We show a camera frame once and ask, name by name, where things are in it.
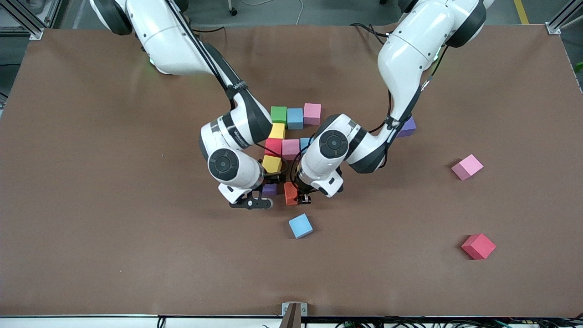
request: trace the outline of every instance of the gray floor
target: gray floor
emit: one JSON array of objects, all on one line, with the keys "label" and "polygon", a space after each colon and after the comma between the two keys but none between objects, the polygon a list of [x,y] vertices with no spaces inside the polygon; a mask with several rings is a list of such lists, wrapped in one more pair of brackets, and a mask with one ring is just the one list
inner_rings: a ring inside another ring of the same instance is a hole
[{"label": "gray floor", "polygon": [[[245,0],[257,3],[261,0]],[[379,5],[378,0],[303,0],[299,24],[308,25],[348,25],[359,22],[385,25],[396,22],[400,16],[396,0],[388,0]],[[558,12],[566,1],[562,0],[523,0],[526,14],[531,23],[543,23]],[[246,27],[256,25],[295,24],[300,13],[299,0],[273,0],[259,6],[249,6],[240,0],[233,0],[238,14],[231,16],[227,0],[190,0],[187,15],[195,26]],[[488,10],[486,24],[520,24],[513,0],[496,0]],[[63,19],[58,24],[63,29],[103,29],[92,11],[89,0],[70,0],[65,8]],[[583,22],[567,29],[562,38],[569,56],[574,63],[583,61]],[[0,64],[20,63],[27,38],[0,37]],[[18,67],[0,67],[0,91],[8,94],[12,87]],[[583,81],[583,72],[579,75]]]}]

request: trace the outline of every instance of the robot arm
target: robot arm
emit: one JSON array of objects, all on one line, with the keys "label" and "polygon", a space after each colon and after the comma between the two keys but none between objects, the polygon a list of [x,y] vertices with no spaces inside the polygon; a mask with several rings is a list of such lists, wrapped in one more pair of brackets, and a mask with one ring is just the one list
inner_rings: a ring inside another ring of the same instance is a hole
[{"label": "robot arm", "polygon": [[259,187],[265,171],[242,150],[267,139],[271,117],[217,49],[192,34],[180,14],[187,2],[90,0],[90,3],[101,22],[115,34],[135,30],[150,62],[161,73],[217,77],[231,102],[231,110],[201,128],[201,153],[211,175],[220,183],[220,192],[231,204]]},{"label": "robot arm", "polygon": [[[466,44],[486,20],[483,0],[399,0],[399,6],[403,18],[387,38],[377,61],[393,104],[384,125],[374,136],[344,114],[328,117],[294,171],[292,178],[299,193],[309,193],[313,187],[332,197],[341,190],[338,167],[343,160],[357,173],[372,173],[382,166],[389,146],[411,117],[421,94],[421,75],[433,63],[441,45]],[[326,156],[331,147],[329,138],[325,138],[327,133],[343,142],[339,148],[343,154]]]}]

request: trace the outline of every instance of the brown paper mat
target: brown paper mat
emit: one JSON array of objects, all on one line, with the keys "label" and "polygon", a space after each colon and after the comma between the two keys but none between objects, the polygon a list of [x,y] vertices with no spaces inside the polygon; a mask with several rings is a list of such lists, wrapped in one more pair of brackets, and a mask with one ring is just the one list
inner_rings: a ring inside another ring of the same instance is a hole
[{"label": "brown paper mat", "polygon": [[[371,129],[380,45],[353,27],[205,35],[266,107],[323,104]],[[212,76],[164,76],[133,36],[46,30],[0,120],[0,314],[572,316],[583,308],[583,110],[543,26],[450,49],[386,168],[333,199],[232,210],[198,150],[228,110]],[[314,131],[293,131],[289,137]],[[251,154],[261,150],[255,147]],[[465,182],[449,169],[473,153]],[[305,212],[314,233],[294,240]],[[485,233],[498,248],[459,248]]]}]

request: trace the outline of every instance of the yellow cube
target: yellow cube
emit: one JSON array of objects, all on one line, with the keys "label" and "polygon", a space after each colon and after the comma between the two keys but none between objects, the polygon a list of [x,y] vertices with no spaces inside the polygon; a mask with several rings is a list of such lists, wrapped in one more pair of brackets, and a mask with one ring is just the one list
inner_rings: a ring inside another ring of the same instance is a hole
[{"label": "yellow cube", "polygon": [[282,159],[279,157],[265,155],[261,163],[267,173],[279,172],[282,169]]},{"label": "yellow cube", "polygon": [[271,128],[270,138],[283,139],[286,136],[286,125],[283,123],[274,123]]}]

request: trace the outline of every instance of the foam cube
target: foam cube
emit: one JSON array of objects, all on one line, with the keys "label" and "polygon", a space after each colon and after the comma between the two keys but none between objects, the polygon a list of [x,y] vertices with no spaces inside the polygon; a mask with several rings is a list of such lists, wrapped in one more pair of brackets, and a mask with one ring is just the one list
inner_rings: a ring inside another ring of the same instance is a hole
[{"label": "foam cube", "polygon": [[399,138],[399,137],[408,137],[408,136],[412,135],[413,133],[415,133],[415,129],[416,128],[417,128],[417,125],[415,125],[415,120],[411,116],[411,118],[408,119],[403,124],[403,127],[401,128],[401,130],[399,131],[399,133],[397,133],[397,138]]},{"label": "foam cube", "polygon": [[282,159],[279,157],[265,155],[261,165],[265,168],[267,173],[279,172],[282,169]]},{"label": "foam cube", "polygon": [[275,153],[265,149],[265,155],[277,157],[282,155],[282,140],[275,138],[268,138],[265,140],[265,148],[274,151]]},{"label": "foam cube", "polygon": [[272,139],[283,139],[286,136],[286,125],[283,123],[274,123],[271,127],[271,133],[269,133],[269,138]]},{"label": "foam cube", "polygon": [[463,243],[462,248],[474,260],[485,260],[496,245],[483,233],[472,235]]},{"label": "foam cube", "polygon": [[301,108],[287,109],[287,128],[289,130],[302,130],[304,128],[304,110]]},{"label": "foam cube", "polygon": [[474,157],[474,155],[469,155],[464,158],[461,162],[457,163],[451,169],[458,175],[461,180],[465,180],[481,170],[484,166]]},{"label": "foam cube", "polygon": [[287,160],[294,160],[296,155],[300,152],[299,139],[284,139],[282,140],[282,156]]},{"label": "foam cube", "polygon": [[297,189],[293,186],[291,182],[286,182],[283,185],[283,193],[286,196],[286,205],[297,205]]},{"label": "foam cube", "polygon": [[271,120],[274,123],[282,123],[287,126],[287,107],[271,106]]},{"label": "foam cube", "polygon": [[293,235],[296,237],[296,239],[300,239],[303,236],[314,231],[312,225],[310,224],[310,220],[308,220],[308,217],[305,214],[302,214],[299,217],[291,219],[289,224],[291,227],[291,231],[293,231]]},{"label": "foam cube", "polygon": [[300,150],[301,153],[305,153],[308,151],[308,146],[314,141],[313,138],[300,138]]},{"label": "foam cube", "polygon": [[266,184],[263,186],[263,196],[276,196],[278,194],[277,184]]},{"label": "foam cube", "polygon": [[304,104],[304,124],[320,125],[321,112],[322,105],[320,104]]}]

